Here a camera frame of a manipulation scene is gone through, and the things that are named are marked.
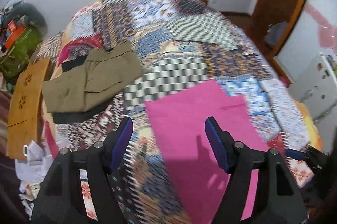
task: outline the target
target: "garment pocket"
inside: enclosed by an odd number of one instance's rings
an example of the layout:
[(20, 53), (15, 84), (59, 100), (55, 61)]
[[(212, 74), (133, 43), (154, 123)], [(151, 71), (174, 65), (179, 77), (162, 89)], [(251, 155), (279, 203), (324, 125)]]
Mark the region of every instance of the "garment pocket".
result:
[(122, 82), (122, 73), (107, 69), (104, 73), (93, 70), (87, 77), (86, 92), (102, 92)]

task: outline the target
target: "decorative cutout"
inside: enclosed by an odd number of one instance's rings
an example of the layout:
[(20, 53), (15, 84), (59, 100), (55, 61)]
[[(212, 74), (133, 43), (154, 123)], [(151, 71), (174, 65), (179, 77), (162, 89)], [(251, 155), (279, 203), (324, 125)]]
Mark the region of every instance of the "decorative cutout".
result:
[(28, 74), (28, 76), (25, 78), (25, 82), (23, 83), (24, 86), (27, 86), (28, 83), (30, 83), (32, 79), (32, 74)]
[(19, 109), (22, 109), (25, 103), (26, 103), (26, 95), (22, 95), (21, 99), (19, 100)]

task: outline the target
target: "bedspread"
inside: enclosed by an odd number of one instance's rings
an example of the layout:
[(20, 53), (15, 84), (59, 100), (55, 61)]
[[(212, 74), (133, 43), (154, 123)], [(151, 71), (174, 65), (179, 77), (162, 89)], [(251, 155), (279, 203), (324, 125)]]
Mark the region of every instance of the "bedspread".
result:
[[(43, 115), (58, 145), (73, 151), (104, 139), (123, 115), (132, 118), (134, 133), (113, 176), (114, 193), (129, 223), (192, 223), (169, 180), (144, 107), (146, 100), (214, 79), (227, 95), (244, 96), (250, 121), (269, 147), (282, 153), (284, 148), (303, 149), (308, 144), (303, 118), (289, 103), (292, 100), (273, 69), (241, 29), (201, 1), (105, 0), (81, 9), (62, 35), (60, 48), (67, 48), (67, 59), (62, 54), (52, 78), (62, 74), (61, 62), (94, 48), (88, 39), (97, 35), (106, 50), (129, 40), (144, 69), (143, 78), (86, 122), (56, 125), (44, 103)], [(86, 42), (76, 46), (75, 40)], [(312, 176), (306, 172), (306, 178)], [(298, 182), (303, 181), (294, 174)], [(85, 174), (81, 178), (88, 216), (96, 218)]]

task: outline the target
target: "gray cloth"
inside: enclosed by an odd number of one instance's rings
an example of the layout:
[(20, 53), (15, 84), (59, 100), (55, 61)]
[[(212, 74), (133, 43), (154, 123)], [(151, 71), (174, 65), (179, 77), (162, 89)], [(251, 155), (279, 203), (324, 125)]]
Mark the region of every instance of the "gray cloth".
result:
[(107, 101), (142, 76), (128, 41), (112, 51), (92, 49), (81, 66), (42, 84), (48, 113), (83, 112)]

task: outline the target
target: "baseboard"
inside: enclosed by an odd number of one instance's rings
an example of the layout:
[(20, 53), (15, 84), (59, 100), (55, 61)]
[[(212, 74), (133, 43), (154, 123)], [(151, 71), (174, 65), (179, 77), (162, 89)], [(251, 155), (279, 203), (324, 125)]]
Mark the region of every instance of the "baseboard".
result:
[(232, 12), (232, 11), (220, 11), (221, 14), (225, 15), (225, 16), (245, 16), (245, 17), (250, 17), (250, 15), (248, 13), (244, 13), (244, 12)]

